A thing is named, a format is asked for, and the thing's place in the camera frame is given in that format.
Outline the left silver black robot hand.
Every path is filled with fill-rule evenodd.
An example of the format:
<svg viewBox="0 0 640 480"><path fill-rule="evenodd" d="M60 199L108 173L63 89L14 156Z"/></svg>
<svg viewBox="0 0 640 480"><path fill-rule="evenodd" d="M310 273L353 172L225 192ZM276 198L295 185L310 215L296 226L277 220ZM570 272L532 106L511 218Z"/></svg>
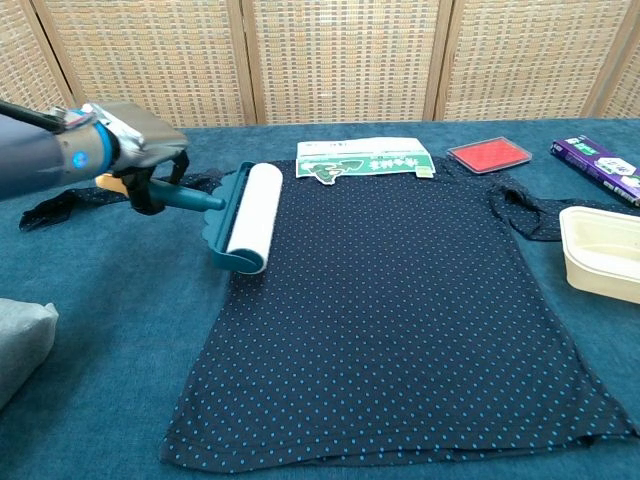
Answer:
<svg viewBox="0 0 640 480"><path fill-rule="evenodd" d="M106 129L114 146L110 165L98 185L121 186L138 213L150 216L162 212L164 204L152 197L151 180L158 165L170 162L168 182L179 184L189 166L185 134L132 102L86 103L82 111Z"/></svg>

